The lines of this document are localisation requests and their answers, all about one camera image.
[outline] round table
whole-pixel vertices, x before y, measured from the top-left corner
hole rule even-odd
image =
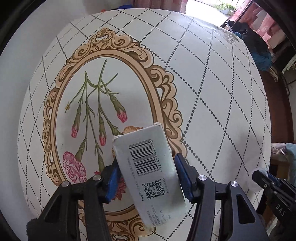
[[[110,165],[113,136],[154,122],[200,174],[236,180],[258,206],[262,191],[249,190],[247,180],[253,169],[269,167],[271,127],[264,87],[243,41],[181,13],[121,9],[68,24],[33,74],[17,139],[32,213],[40,215],[61,182],[86,181]],[[104,209],[113,240],[180,240],[195,210],[186,205],[188,215],[145,231],[121,179]],[[219,202],[215,213],[213,240]]]

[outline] oval frame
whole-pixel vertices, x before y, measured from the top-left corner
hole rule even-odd
[[[151,107],[153,122],[160,122],[167,135],[169,145],[176,153],[187,155],[187,148],[182,142],[182,115],[177,110],[175,99],[176,86],[173,74],[166,72],[161,66],[153,65],[153,54],[149,49],[134,42],[129,35],[119,35],[108,28],[94,34],[88,43],[77,48],[72,57],[59,71],[55,87],[45,100],[42,140],[44,142],[44,161],[46,174],[52,182],[59,186],[67,180],[57,153],[55,126],[59,103],[72,76],[86,63],[101,57],[116,58],[129,66],[141,81]],[[79,219],[84,222],[83,202],[80,202]],[[125,236],[136,241],[139,236],[152,234],[144,230],[143,223],[134,205],[116,212],[105,212],[111,236]]]

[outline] pink flower bud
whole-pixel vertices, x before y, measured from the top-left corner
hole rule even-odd
[[[104,137],[104,136],[99,136],[99,138],[100,138],[101,146],[105,146],[105,144],[106,144],[106,137]]]
[[[78,130],[77,130],[77,125],[74,123],[73,126],[72,126],[71,136],[72,136],[73,138],[76,138],[76,136],[77,136],[77,132],[78,132]]]
[[[117,112],[117,116],[121,120],[122,123],[126,122],[128,119],[126,112],[122,111],[121,109],[119,109],[119,111]]]

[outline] potted plant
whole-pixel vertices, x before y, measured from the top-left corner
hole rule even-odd
[[[221,13],[229,14],[230,11],[234,12],[236,10],[236,7],[231,5],[230,3],[222,2],[216,7],[216,9],[218,9]]]

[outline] black fabric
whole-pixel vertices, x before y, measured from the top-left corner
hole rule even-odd
[[[228,24],[233,32],[239,32],[241,34],[242,40],[251,53],[257,52],[260,54],[268,51],[268,45],[266,42],[259,34],[253,31],[247,23],[237,22],[234,25],[234,21],[228,21]]]
[[[20,241],[20,239],[15,235],[9,224],[6,222],[0,210],[0,240],[5,241]]]

